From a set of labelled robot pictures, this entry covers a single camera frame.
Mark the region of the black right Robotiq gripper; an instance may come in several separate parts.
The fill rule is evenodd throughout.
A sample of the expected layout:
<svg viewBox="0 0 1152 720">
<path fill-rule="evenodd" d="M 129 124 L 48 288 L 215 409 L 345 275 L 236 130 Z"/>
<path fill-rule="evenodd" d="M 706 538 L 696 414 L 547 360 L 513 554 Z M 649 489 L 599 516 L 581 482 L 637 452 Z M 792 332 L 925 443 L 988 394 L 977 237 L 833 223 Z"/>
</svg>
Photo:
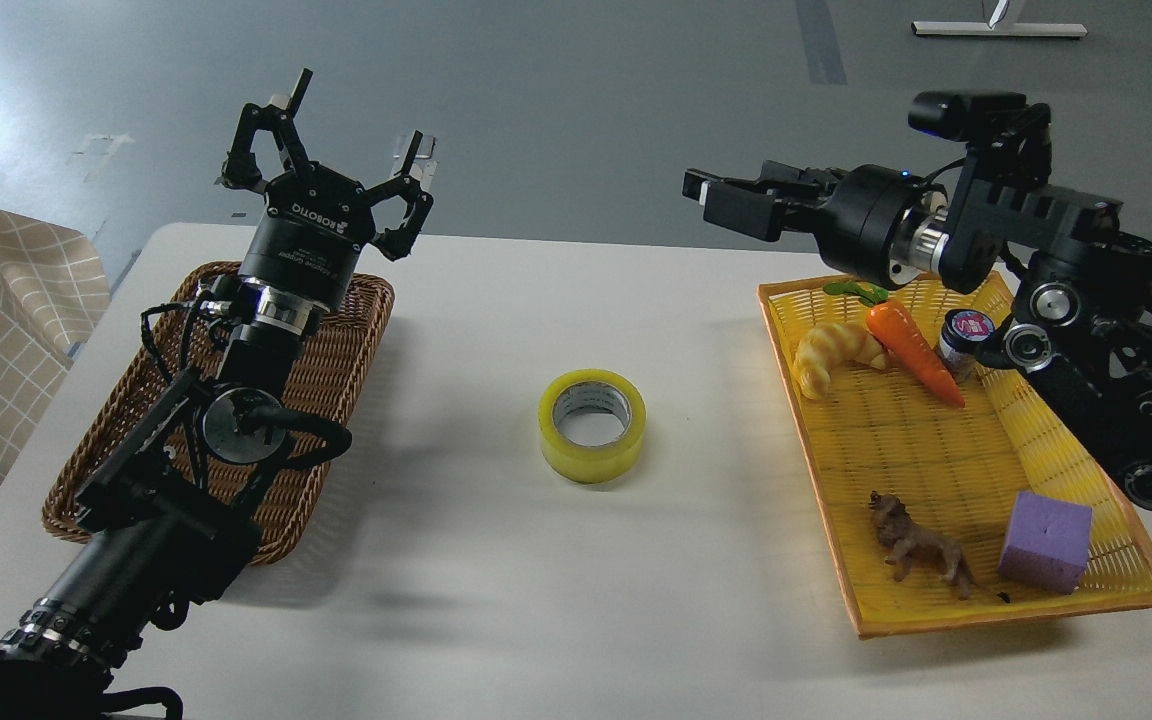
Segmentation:
<svg viewBox="0 0 1152 720">
<path fill-rule="evenodd" d="M 826 265 L 884 290 L 934 273 L 947 242 L 945 187 L 878 165 L 844 174 L 764 161 L 756 179 L 689 168 L 682 195 L 702 200 L 705 222 L 755 240 L 812 234 Z M 799 209 L 801 199 L 820 200 Z"/>
</svg>

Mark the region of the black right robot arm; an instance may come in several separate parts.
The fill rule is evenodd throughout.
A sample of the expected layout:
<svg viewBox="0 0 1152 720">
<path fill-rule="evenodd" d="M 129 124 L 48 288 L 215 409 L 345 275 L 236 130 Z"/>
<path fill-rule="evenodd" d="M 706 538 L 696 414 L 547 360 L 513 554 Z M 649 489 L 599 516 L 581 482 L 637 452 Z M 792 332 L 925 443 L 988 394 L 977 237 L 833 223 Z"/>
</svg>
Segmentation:
<svg viewBox="0 0 1152 720">
<path fill-rule="evenodd" d="M 963 143 L 954 192 L 878 165 L 756 179 L 685 172 L 704 219 L 774 242 L 812 234 L 833 270 L 899 290 L 922 274 L 970 293 L 996 260 L 1018 276 L 1010 314 L 978 353 L 1011 369 L 1130 501 L 1152 510 L 1152 242 L 1121 204 L 1051 184 L 1051 109 L 1005 91 L 925 91 L 909 126 Z"/>
</svg>

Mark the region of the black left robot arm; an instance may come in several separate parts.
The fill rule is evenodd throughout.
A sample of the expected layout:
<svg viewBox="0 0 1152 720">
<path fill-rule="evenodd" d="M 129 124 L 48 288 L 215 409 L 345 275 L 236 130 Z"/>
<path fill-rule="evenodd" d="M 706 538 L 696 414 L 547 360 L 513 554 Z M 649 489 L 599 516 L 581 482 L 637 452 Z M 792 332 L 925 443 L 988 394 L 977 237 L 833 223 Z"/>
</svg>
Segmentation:
<svg viewBox="0 0 1152 720">
<path fill-rule="evenodd" d="M 433 206 L 414 164 L 433 142 L 412 132 L 374 187 L 310 159 L 294 119 L 312 76 L 302 69 L 291 94 L 238 114 L 220 182 L 264 200 L 238 270 L 141 314 L 164 389 L 78 488 L 86 546 L 0 639 L 0 719 L 118 719 L 147 706 L 183 717 L 172 688 L 113 691 L 114 670 L 146 626 L 177 629 L 247 569 L 280 473 L 351 447 L 346 420 L 285 393 L 346 305 L 362 251 L 410 253 Z"/>
</svg>

